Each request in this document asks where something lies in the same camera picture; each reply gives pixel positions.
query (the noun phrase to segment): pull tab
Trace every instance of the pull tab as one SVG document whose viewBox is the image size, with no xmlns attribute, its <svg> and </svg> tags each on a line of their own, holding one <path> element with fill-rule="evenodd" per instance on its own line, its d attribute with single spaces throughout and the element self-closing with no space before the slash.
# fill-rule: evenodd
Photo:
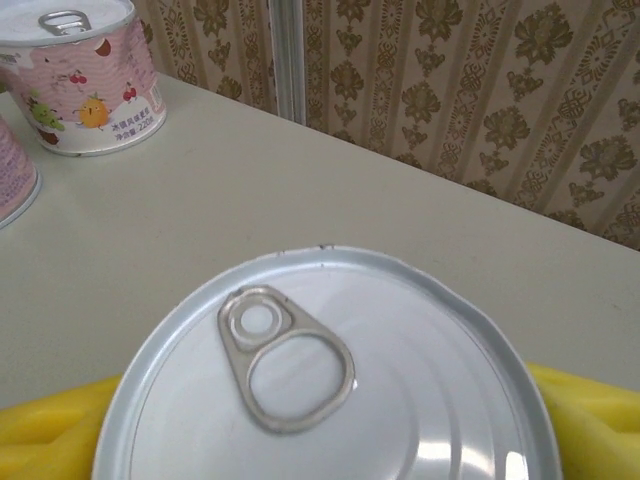
<svg viewBox="0 0 640 480">
<path fill-rule="evenodd" d="M 55 22 L 55 20 L 60 18 L 69 18 L 69 21 L 63 21 L 61 23 Z M 89 18 L 78 10 L 63 10 L 60 12 L 47 13 L 38 18 L 38 23 L 42 28 L 49 33 L 53 33 L 56 37 L 91 30 Z"/>
<path fill-rule="evenodd" d="M 266 309 L 271 315 L 270 323 L 243 325 L 243 314 L 253 307 Z M 353 389 L 355 364 L 344 342 L 278 290 L 269 286 L 252 286 L 231 294 L 218 312 L 218 328 L 244 403 L 266 430 L 289 434 L 314 427 L 335 412 Z M 270 415 L 256 400 L 251 376 L 266 353 L 287 340 L 303 335 L 322 340 L 335 352 L 342 366 L 342 383 L 333 396 L 306 415 L 295 418 Z"/>
</svg>

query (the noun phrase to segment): table surface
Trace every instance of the table surface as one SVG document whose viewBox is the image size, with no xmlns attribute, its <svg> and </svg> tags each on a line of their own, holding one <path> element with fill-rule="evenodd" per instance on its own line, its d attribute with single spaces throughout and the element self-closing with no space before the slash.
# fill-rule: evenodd
<svg viewBox="0 0 640 480">
<path fill-rule="evenodd" d="M 256 256 L 336 243 L 413 264 L 527 361 L 640 389 L 640 254 L 167 77 L 168 119 L 103 157 L 42 149 L 0 232 L 0 407 L 122 372 L 184 297 Z"/>
</svg>

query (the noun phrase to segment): can lid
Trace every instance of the can lid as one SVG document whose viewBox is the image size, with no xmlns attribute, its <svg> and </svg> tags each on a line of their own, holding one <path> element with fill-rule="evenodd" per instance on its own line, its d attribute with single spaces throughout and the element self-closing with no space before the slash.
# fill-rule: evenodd
<svg viewBox="0 0 640 480">
<path fill-rule="evenodd" d="M 129 0 L 4 0 L 0 46 L 77 42 L 113 30 L 134 12 Z"/>
<path fill-rule="evenodd" d="M 256 291 L 257 300 L 238 307 Z M 256 338 L 278 338 L 288 316 L 303 319 L 297 328 L 311 335 L 333 332 L 348 348 L 346 360 L 312 337 L 286 338 L 256 358 Z M 249 353 L 237 365 L 225 339 L 232 334 L 244 338 Z M 277 431 L 247 408 L 242 387 L 250 383 L 272 416 L 303 418 L 337 398 L 349 380 L 349 356 L 349 395 L 320 421 Z M 335 247 L 236 267 L 192 294 L 151 335 L 116 392 L 93 469 L 94 480 L 146 478 L 562 474 L 541 397 L 495 325 L 396 259 Z"/>
</svg>

